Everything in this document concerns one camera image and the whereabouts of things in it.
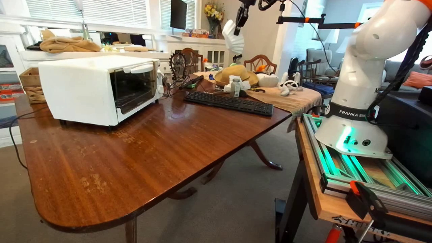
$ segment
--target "toaster oven door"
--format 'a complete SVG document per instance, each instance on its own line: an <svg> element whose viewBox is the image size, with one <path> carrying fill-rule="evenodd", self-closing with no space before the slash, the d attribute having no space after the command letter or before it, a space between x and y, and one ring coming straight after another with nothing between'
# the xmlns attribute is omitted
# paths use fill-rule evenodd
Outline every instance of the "toaster oven door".
<svg viewBox="0 0 432 243"><path fill-rule="evenodd" d="M115 107L126 114L152 99L157 90L157 73L152 64L117 69L110 73Z"/></svg>

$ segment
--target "toaster oven glass window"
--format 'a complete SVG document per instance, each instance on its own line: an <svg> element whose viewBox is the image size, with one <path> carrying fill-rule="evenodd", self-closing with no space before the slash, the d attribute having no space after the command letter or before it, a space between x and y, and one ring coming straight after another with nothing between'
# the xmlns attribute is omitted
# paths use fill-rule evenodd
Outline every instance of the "toaster oven glass window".
<svg viewBox="0 0 432 243"><path fill-rule="evenodd" d="M153 71L131 74L122 69L110 73L116 108L126 114L153 98L156 94L156 75Z"/></svg>

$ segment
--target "wicker basket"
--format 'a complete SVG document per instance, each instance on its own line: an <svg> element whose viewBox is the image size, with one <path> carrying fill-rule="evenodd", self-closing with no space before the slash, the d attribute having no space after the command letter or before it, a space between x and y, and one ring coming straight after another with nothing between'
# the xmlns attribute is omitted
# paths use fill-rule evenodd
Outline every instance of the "wicker basket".
<svg viewBox="0 0 432 243"><path fill-rule="evenodd" d="M41 80L39 79L39 69L37 67L27 69L19 78L29 98L30 104L46 103Z"/></svg>

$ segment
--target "wooden table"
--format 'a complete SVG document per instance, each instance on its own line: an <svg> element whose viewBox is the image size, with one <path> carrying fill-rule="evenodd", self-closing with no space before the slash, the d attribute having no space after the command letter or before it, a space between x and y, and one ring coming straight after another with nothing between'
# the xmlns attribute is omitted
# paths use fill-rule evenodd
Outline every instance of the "wooden table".
<svg viewBox="0 0 432 243"><path fill-rule="evenodd" d="M359 218L354 211L351 210L345 199L321 192L321 175L306 128L300 121L300 118L296 119L295 137L297 140L300 162L295 173L288 200L286 201L282 219L279 223L279 227L276 228L276 243L291 243L294 240L306 205L308 204L309 211L315 220L322 219L352 228L361 228L364 226L364 223L370 222L371 218L369 215L367 215L364 220ZM395 212L390 213L432 226L432 222L430 221ZM420 242L379 229L373 229L370 233L400 242Z"/></svg>
<svg viewBox="0 0 432 243"><path fill-rule="evenodd" d="M202 81L199 90L213 89ZM161 98L121 122L117 129L67 122L60 125L49 109L19 120L36 209L48 225L84 233L126 224L127 242L137 241L137 216L163 199L183 199L196 190L177 192L245 146L252 146L273 169L255 140L291 116L274 109L271 118L186 103L186 92ZM16 99L17 114L46 104Z"/></svg>

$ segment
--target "yellow flowers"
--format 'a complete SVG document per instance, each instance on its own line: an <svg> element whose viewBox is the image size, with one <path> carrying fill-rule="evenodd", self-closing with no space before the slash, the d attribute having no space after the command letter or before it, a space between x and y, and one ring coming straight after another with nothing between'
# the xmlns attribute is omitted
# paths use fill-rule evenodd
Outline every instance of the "yellow flowers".
<svg viewBox="0 0 432 243"><path fill-rule="evenodd" d="M208 3L206 4L206 7L204 9L204 13L207 15L207 18L216 20L216 21L222 21L223 20L223 7L218 7L216 4Z"/></svg>

